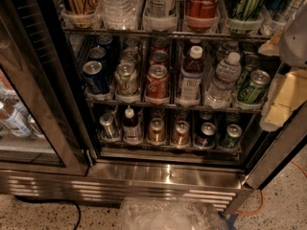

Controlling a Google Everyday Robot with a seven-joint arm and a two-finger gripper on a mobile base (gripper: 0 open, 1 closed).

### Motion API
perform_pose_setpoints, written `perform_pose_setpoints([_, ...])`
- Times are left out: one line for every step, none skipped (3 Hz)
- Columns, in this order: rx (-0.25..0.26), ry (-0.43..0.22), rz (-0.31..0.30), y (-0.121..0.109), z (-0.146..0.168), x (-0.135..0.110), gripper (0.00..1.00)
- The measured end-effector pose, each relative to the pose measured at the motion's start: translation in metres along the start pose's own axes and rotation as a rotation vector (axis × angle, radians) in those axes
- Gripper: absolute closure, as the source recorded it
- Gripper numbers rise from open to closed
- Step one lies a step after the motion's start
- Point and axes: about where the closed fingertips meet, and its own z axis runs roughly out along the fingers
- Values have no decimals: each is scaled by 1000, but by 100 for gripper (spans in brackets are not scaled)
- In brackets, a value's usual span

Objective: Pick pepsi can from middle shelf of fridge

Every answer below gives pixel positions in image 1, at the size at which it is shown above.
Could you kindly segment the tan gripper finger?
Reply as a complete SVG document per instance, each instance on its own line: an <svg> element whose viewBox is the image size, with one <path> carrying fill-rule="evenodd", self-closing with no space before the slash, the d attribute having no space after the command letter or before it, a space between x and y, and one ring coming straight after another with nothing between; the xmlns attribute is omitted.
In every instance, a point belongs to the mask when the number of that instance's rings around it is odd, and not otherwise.
<svg viewBox="0 0 307 230"><path fill-rule="evenodd" d="M283 34L283 31L280 30L276 32L269 40L262 44L258 53L268 57L278 57L279 56L279 42Z"/></svg>
<svg viewBox="0 0 307 230"><path fill-rule="evenodd" d="M307 70L295 69L273 79L263 106L260 127L277 131L307 101Z"/></svg>

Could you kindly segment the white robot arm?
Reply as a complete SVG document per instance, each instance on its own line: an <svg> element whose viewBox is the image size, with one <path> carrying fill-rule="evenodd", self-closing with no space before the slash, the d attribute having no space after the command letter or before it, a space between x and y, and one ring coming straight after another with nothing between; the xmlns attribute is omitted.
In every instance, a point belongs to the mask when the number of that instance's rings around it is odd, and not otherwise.
<svg viewBox="0 0 307 230"><path fill-rule="evenodd" d="M292 68L286 75L277 74L272 80L261 113L260 127L276 131L307 101L307 1L258 52L277 56Z"/></svg>

